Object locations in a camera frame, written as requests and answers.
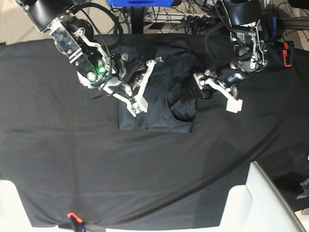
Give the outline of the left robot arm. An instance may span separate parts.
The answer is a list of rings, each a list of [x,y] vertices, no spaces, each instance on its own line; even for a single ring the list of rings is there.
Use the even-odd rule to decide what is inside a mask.
[[[238,83],[260,72],[267,64],[265,42],[260,38],[263,16],[257,0],[214,0],[217,23],[206,30],[204,48],[210,64],[193,75],[186,99],[210,99],[215,93],[226,98],[226,110],[242,111]]]

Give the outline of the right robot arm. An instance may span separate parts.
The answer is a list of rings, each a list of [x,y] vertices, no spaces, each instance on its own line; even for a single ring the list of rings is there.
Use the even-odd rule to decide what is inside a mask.
[[[131,58],[126,53],[114,53],[123,41],[124,32],[119,20],[107,8],[91,2],[77,4],[72,0],[17,0],[16,4],[38,31],[49,33],[56,48],[76,69],[83,86],[98,88],[124,102],[133,116],[148,111],[143,95],[155,65],[163,60],[157,57],[144,61],[141,56]],[[99,30],[92,19],[75,16],[88,7],[102,10],[115,23],[119,38],[114,44],[99,43],[94,38]]]

